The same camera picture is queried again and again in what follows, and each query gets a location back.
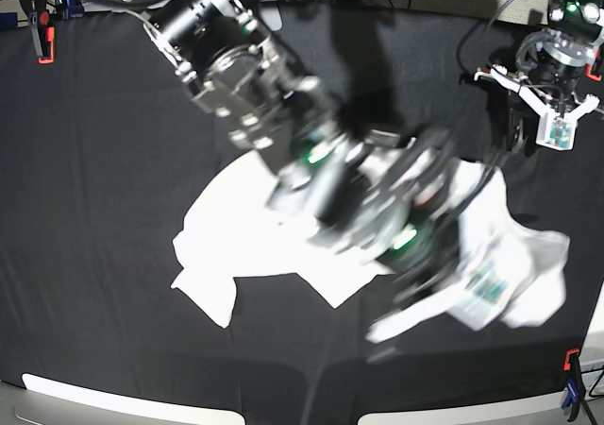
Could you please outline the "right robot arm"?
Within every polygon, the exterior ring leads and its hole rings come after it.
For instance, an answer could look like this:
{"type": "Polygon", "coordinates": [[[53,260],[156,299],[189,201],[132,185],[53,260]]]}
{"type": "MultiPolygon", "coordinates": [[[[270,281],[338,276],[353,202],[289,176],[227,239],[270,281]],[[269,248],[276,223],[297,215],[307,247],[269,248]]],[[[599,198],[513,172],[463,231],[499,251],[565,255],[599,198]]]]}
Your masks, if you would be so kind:
{"type": "Polygon", "coordinates": [[[293,49],[241,0],[86,0],[142,20],[192,102],[277,177],[267,207],[312,247],[391,269],[398,300],[454,274],[455,162],[442,127],[358,129],[293,49]]]}

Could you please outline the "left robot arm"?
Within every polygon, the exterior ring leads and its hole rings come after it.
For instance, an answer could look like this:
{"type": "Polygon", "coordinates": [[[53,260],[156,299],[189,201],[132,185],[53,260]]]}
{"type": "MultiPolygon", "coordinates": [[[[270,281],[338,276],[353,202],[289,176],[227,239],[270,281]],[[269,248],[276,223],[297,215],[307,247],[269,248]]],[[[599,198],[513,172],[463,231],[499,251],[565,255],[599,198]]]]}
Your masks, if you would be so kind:
{"type": "Polygon", "coordinates": [[[545,25],[518,44],[512,68],[493,62],[475,78],[504,90],[510,135],[547,125],[572,130],[603,112],[601,98],[577,93],[583,78],[603,78],[603,0],[547,0],[545,25]]]}

